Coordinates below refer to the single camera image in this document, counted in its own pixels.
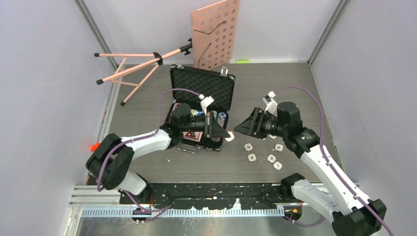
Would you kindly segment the black poker set case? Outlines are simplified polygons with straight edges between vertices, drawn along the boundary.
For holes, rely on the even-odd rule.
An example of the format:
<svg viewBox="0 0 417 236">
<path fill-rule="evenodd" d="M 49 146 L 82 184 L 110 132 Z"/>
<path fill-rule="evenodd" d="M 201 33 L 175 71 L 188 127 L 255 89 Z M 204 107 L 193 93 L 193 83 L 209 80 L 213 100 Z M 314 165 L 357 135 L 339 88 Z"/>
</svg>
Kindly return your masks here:
<svg viewBox="0 0 417 236">
<path fill-rule="evenodd" d="M 227 136 L 236 76 L 223 67 L 220 72 L 180 64 L 170 67 L 173 104 L 170 112 L 189 105 L 189 123 L 182 127 L 183 139 L 177 145 L 197 150 L 220 151 Z"/>
</svg>

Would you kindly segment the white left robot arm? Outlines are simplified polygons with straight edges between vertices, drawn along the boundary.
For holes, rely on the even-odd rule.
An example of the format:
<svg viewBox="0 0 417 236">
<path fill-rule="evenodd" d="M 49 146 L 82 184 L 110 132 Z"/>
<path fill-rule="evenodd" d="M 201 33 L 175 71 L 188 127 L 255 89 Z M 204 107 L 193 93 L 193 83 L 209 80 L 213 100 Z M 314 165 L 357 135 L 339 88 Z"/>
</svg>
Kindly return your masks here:
<svg viewBox="0 0 417 236">
<path fill-rule="evenodd" d="M 201 132 L 207 138 L 229 138 L 230 134 L 210 113 L 191 114 L 188 104 L 179 104 L 158 129 L 133 137 L 108 134 L 86 162 L 87 170 L 96 178 L 99 190 L 119 189 L 132 194 L 138 203 L 151 196 L 148 182 L 129 171 L 132 160 L 143 155 L 173 148 L 185 132 Z"/>
</svg>

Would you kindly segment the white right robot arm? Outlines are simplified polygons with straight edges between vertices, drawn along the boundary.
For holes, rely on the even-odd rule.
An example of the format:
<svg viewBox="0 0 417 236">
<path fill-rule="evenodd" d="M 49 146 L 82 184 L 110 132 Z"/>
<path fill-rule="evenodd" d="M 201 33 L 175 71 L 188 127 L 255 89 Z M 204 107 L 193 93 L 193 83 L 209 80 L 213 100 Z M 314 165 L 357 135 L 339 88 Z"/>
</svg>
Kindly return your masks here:
<svg viewBox="0 0 417 236">
<path fill-rule="evenodd" d="M 281 180 L 281 197 L 307 203 L 331 223 L 336 235 L 370 236 L 383 227 L 386 205 L 380 199 L 372 200 L 334 163 L 319 135 L 303 126 L 295 103 L 278 104 L 277 115 L 256 107 L 234 131 L 259 139 L 268 135 L 282 138 L 285 147 L 315 173 L 328 192 L 294 173 Z"/>
</svg>

